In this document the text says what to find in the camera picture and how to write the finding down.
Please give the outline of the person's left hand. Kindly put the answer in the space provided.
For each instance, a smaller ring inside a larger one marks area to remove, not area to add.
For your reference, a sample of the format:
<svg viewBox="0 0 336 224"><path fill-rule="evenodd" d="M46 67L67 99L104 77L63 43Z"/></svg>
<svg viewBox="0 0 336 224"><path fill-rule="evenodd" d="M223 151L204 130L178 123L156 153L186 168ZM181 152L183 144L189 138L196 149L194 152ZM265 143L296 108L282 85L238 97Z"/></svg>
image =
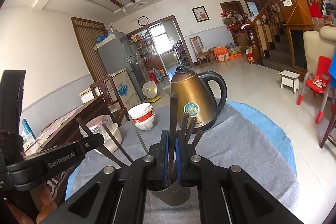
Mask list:
<svg viewBox="0 0 336 224"><path fill-rule="evenodd" d="M48 217L54 210L57 209L57 205L52 198L52 194L49 188L43 184L38 187L38 193L40 197L39 203L41 204L38 212L39 214L36 217L36 220L32 220L27 214L18 209L15 205L9 202L7 199L4 199L5 204L11 211L11 215L14 216L16 223L40 223L46 217Z"/></svg>

